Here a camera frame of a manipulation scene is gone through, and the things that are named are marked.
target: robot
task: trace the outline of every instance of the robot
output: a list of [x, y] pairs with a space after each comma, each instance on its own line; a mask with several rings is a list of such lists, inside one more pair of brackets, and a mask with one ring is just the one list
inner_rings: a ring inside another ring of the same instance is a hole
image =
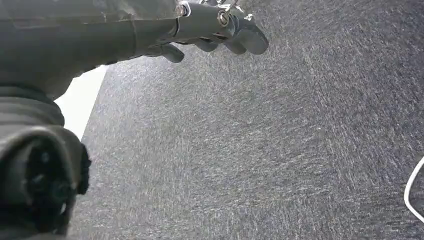
[[177, 45], [260, 55], [269, 42], [237, 1], [0, 0], [0, 240], [62, 239], [89, 188], [88, 151], [54, 100], [73, 78]]

